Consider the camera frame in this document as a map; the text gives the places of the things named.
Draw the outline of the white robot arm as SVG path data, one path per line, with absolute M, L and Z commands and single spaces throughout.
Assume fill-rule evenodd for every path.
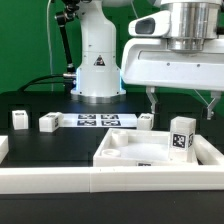
M 107 102 L 126 83 L 144 86 L 155 104 L 156 87 L 207 90 L 212 101 L 205 113 L 211 118 L 224 93 L 224 30 L 217 25 L 223 0 L 148 0 L 160 11 L 129 23 L 132 38 L 117 66 L 116 28 L 102 9 L 133 1 L 80 1 L 82 63 L 73 94 Z

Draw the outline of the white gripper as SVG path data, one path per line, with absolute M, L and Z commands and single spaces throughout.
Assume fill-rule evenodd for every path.
M 211 120 L 224 91 L 224 39 L 206 41 L 202 52 L 180 53 L 168 50 L 164 39 L 133 38 L 125 45 L 121 71 L 126 84 L 147 86 L 153 114 L 159 112 L 154 87 L 212 91 L 203 110 Z

